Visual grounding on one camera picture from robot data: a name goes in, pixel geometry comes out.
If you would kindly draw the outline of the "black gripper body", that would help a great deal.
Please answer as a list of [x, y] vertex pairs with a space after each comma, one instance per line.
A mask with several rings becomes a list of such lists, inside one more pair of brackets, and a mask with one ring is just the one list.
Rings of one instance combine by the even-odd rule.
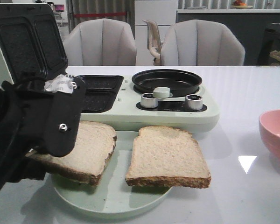
[[19, 91], [9, 82], [0, 88], [0, 190], [6, 182], [43, 180], [44, 166], [28, 157], [30, 149], [45, 150], [45, 120], [54, 97], [37, 91]]

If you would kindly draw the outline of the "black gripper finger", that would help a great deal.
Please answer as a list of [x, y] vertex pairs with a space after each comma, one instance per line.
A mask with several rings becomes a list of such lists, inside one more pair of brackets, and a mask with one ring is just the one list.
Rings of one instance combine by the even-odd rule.
[[45, 149], [52, 156], [63, 157], [75, 146], [85, 83], [79, 77], [58, 75], [47, 81], [44, 88], [53, 96], [44, 132]]

